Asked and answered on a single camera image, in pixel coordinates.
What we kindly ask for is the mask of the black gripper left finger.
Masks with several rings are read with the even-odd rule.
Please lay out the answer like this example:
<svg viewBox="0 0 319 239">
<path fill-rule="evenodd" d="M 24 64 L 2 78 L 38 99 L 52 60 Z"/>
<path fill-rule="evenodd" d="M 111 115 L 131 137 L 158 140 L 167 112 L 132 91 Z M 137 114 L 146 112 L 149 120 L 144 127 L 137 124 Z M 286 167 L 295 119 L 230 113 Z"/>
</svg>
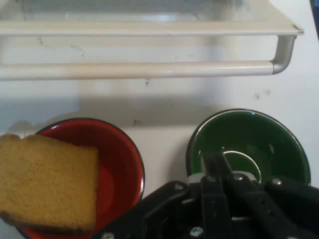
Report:
<svg viewBox="0 0 319 239">
<path fill-rule="evenodd" d="M 224 186 L 232 174 L 222 152 L 202 156 L 205 174 L 170 181 L 93 234 L 94 239 L 230 239 Z"/>
</svg>

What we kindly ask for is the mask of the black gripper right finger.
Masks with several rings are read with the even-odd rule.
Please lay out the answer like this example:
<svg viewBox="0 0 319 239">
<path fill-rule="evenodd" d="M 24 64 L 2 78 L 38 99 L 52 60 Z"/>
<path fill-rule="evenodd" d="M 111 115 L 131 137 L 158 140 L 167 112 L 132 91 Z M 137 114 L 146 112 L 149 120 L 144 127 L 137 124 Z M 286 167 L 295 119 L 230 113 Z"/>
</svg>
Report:
<svg viewBox="0 0 319 239">
<path fill-rule="evenodd" d="M 285 177 L 269 179 L 263 188 L 248 176 L 233 173 L 221 156 L 227 195 L 239 211 L 252 217 L 270 239 L 319 237 L 319 190 Z"/>
</svg>

